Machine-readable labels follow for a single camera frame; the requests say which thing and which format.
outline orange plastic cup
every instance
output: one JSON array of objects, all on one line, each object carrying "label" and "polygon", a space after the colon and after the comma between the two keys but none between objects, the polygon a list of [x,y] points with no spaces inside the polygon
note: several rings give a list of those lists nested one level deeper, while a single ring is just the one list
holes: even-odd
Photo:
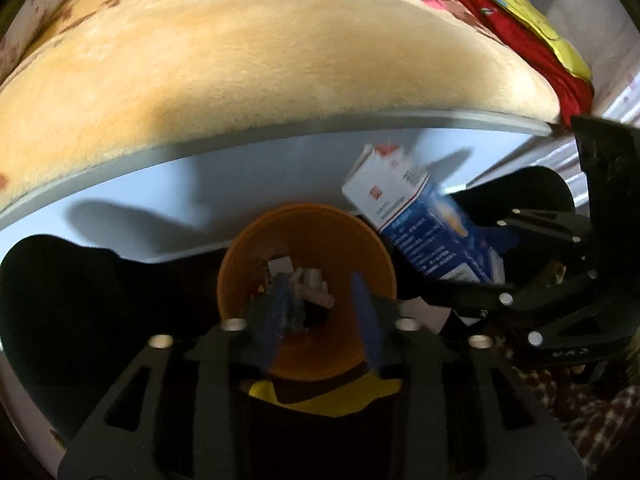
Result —
[{"label": "orange plastic cup", "polygon": [[373,294],[396,298],[396,275],[386,249],[362,220],[319,204],[292,204],[246,227],[226,252],[218,275],[222,319],[242,317],[265,261],[290,256],[294,268],[322,269],[335,306],[307,334],[286,333],[270,373],[294,381],[321,381],[364,361],[351,305],[351,273],[360,272]]}]

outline black cloth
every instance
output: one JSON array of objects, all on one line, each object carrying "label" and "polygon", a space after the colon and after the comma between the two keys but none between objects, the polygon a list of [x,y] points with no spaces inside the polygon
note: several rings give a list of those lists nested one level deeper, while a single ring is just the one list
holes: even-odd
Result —
[{"label": "black cloth", "polygon": [[[525,168],[453,198],[478,225],[493,225],[514,207],[574,208],[562,178],[547,168]],[[7,254],[0,338],[20,382],[63,440],[73,439],[150,336],[195,338],[218,320],[215,277],[183,283],[176,270],[191,276],[213,265],[197,258],[140,264],[48,235],[26,238]],[[397,274],[400,291],[405,273]]]}]

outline white surface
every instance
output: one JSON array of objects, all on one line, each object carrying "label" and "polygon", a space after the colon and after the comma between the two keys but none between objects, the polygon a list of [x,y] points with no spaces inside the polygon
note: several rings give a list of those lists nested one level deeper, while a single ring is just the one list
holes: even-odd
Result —
[{"label": "white surface", "polygon": [[[49,421],[20,384],[4,352],[0,352],[0,401],[29,450],[55,478],[65,451],[50,433]],[[2,480],[11,479],[2,476]]]},{"label": "white surface", "polygon": [[[377,231],[382,231],[416,200],[429,174],[401,148],[382,154],[367,146],[365,153],[351,170],[342,193]],[[414,178],[405,177],[411,173]]]},{"label": "white surface", "polygon": [[0,231],[0,261],[18,241],[52,234],[156,262],[228,244],[288,202],[351,210],[340,188],[366,142],[411,148],[444,187],[458,186],[530,136],[481,130],[344,132],[267,140],[135,171],[54,202]]},{"label": "white surface", "polygon": [[434,334],[440,333],[440,330],[442,330],[442,327],[451,314],[450,308],[432,306],[422,298],[403,301],[398,309],[400,310],[400,316],[417,319]]},{"label": "white surface", "polygon": [[267,265],[269,266],[269,272],[274,278],[280,272],[284,272],[285,274],[291,274],[293,272],[293,264],[291,263],[291,258],[288,256],[283,256],[277,260],[270,260]]}]

